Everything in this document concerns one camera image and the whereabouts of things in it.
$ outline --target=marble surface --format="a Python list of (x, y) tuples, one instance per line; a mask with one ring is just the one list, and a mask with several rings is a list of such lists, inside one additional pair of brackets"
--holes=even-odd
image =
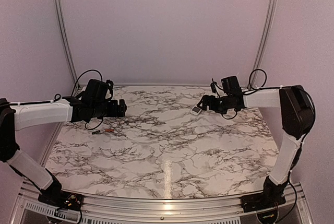
[[(189, 113), (202, 87), (114, 89), (126, 117), (104, 119), (113, 133), (83, 122), (63, 126), (48, 168), (64, 189), (132, 198), (201, 198), (261, 190), (278, 150), (258, 109), (232, 120)], [(99, 120), (93, 120), (94, 127)]]

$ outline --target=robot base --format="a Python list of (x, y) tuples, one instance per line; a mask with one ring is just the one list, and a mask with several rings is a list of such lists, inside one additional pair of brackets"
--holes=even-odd
[(74, 211), (80, 211), (82, 205), (82, 199), (83, 195), (67, 191), (61, 191), (57, 199), (50, 199), (50, 197), (47, 197), (43, 194), (40, 194), (38, 196), (39, 202), (56, 206), (61, 209), (70, 209)]
[(245, 213), (273, 208), (285, 203), (286, 200), (284, 195), (275, 197), (275, 200), (272, 201), (264, 201), (263, 193), (250, 194), (241, 197), (241, 207), (244, 209)]

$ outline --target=metal extrusion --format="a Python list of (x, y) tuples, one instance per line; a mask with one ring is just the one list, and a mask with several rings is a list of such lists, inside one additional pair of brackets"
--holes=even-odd
[[(272, 22), (273, 22), (276, 6), (277, 6), (277, 0), (269, 0), (266, 22), (265, 22), (265, 26), (264, 26), (264, 29), (263, 29), (260, 45), (259, 45), (259, 48), (257, 50), (253, 70), (260, 68), (261, 63), (263, 61), (266, 45), (267, 45), (267, 42), (268, 42), (268, 37), (269, 37), (269, 34), (270, 34), (270, 29), (272, 27)], [(257, 78), (257, 73), (255, 73), (250, 80), (251, 81), (250, 84), (252, 86), (255, 85), (256, 78)]]
[[(303, 211), (308, 215), (308, 208), (304, 201), (305, 195), (300, 184), (296, 184), (298, 203), (303, 206)], [(28, 181), (24, 181), (17, 198), (13, 211), (11, 224), (19, 224), (24, 216), (27, 204), (37, 206), (35, 211), (52, 212), (56, 207), (38, 202), (39, 192)], [(85, 194), (82, 203), (83, 220), (99, 219), (111, 221), (112, 223), (188, 223), (208, 224), (219, 223), (226, 219), (244, 218), (254, 215), (255, 212), (244, 213), (241, 207), (241, 196), (231, 195), (212, 198), (198, 199), (135, 199), (111, 196)], [(284, 190), (287, 203), (279, 206), (290, 207), (295, 194), (292, 187), (287, 186)], [(60, 210), (64, 220), (77, 220), (79, 213), (71, 210)]]
[(65, 56), (66, 56), (66, 61), (68, 64), (69, 72), (73, 81), (73, 84), (75, 84), (78, 76), (74, 67), (74, 62), (72, 58), (72, 53), (69, 47), (68, 43), (68, 38), (66, 34), (66, 29), (65, 29), (65, 23), (64, 23), (64, 16), (63, 16), (63, 10), (62, 10), (62, 3), (61, 0), (54, 0), (55, 3), (55, 8), (56, 8), (56, 15), (57, 15), (57, 20), (58, 20), (58, 25), (59, 25), (59, 30), (62, 38), (62, 43), (65, 51)]

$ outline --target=black cable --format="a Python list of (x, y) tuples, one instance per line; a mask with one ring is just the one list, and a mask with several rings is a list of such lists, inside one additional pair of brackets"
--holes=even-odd
[(76, 88), (76, 86), (77, 86), (77, 84), (78, 84), (78, 82), (79, 82), (79, 79), (80, 79), (84, 74), (89, 73), (89, 72), (96, 72), (96, 73), (98, 73), (98, 74), (100, 75), (101, 81), (103, 81), (103, 77), (102, 77), (102, 74), (100, 73), (100, 71), (98, 71), (98, 70), (96, 70), (96, 69), (89, 69), (89, 70), (87, 70), (87, 71), (84, 71), (82, 74), (80, 74), (80, 76), (79, 76), (79, 77), (77, 78), (77, 80), (75, 81), (75, 83), (74, 83), (74, 87), (73, 87), (73, 90), (72, 90), (72, 93), (71, 93), (71, 96), (73, 96), (73, 93), (74, 93), (75, 88)]
[(290, 181), (290, 175), (289, 175), (289, 184), (290, 186), (292, 187), (292, 189), (294, 190), (294, 195), (295, 195), (295, 199), (294, 199), (294, 203), (293, 203), (293, 206), (292, 208), (282, 217), (280, 218), (278, 221), (276, 221), (275, 223), (280, 223), (285, 217), (287, 217), (291, 212), (292, 210), (295, 208), (296, 204), (297, 204), (297, 190), (296, 188), (292, 185), (291, 181)]
[(224, 118), (225, 120), (231, 120), (231, 119), (234, 119), (234, 118), (237, 116), (237, 114), (238, 114), (238, 112), (235, 111), (235, 115), (234, 115), (233, 117), (231, 117), (231, 118), (225, 118), (225, 117), (224, 117), (224, 114), (221, 114), (221, 116), (223, 116), (223, 118)]
[(54, 96), (53, 101), (52, 100), (44, 100), (44, 101), (22, 102), (22, 103), (10, 103), (10, 102), (6, 102), (5, 104), (0, 105), (0, 108), (11, 106), (11, 105), (33, 105), (33, 104), (54, 103), (54, 102), (59, 101), (61, 98), (62, 98), (62, 95), (60, 93), (56, 93), (56, 95)]
[(251, 82), (250, 82), (251, 79), (252, 79), (252, 75), (253, 75), (253, 73), (255, 73), (255, 72), (257, 72), (257, 71), (263, 72), (264, 75), (265, 75), (265, 81), (263, 82), (263, 84), (262, 84), (261, 87), (264, 87), (265, 84), (267, 83), (267, 73), (266, 73), (266, 71), (264, 71), (263, 69), (260, 69), (260, 68), (258, 68), (258, 69), (254, 69), (253, 71), (251, 71), (251, 74), (249, 75), (249, 78), (248, 78), (248, 85), (249, 85), (249, 87), (250, 87), (252, 90), (257, 90), (256, 88), (254, 88), (254, 87), (251, 85)]
[(80, 219), (79, 219), (79, 221), (77, 222), (77, 224), (81, 223), (81, 221), (82, 221), (82, 211), (81, 211), (81, 209), (80, 209)]
[(211, 90), (214, 91), (214, 93), (217, 94), (218, 97), (220, 98), (220, 94), (218, 93), (217, 89), (215, 88), (215, 87), (218, 86), (218, 85), (217, 85), (217, 82), (215, 82), (215, 81), (213, 80), (213, 78), (212, 78), (211, 80), (212, 80), (212, 84), (214, 85), (214, 87), (212, 87), (212, 84), (211, 84)]
[(96, 128), (98, 128), (99, 126), (101, 126), (102, 123), (103, 123), (103, 118), (101, 119), (101, 122), (97, 126), (95, 126), (93, 128), (87, 128), (87, 122), (86, 122), (85, 129), (87, 129), (87, 130), (95, 130)]

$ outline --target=white wall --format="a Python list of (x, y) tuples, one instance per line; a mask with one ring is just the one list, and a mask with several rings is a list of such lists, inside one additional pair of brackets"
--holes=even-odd
[[(334, 0), (278, 0), (262, 68), (269, 86), (301, 84), (314, 99), (316, 124), (293, 180), (302, 183), (314, 223), (333, 223)], [(279, 139), (280, 112), (262, 113)]]
[(246, 85), (268, 3), (62, 0), (78, 73), (96, 68), (116, 84), (208, 85), (239, 73)]
[[(0, 0), (0, 32), (0, 98), (34, 101), (70, 93), (53, 0)], [(38, 160), (53, 129), (54, 125), (24, 129), (16, 141)], [(0, 223), (9, 222), (21, 181), (0, 162)]]

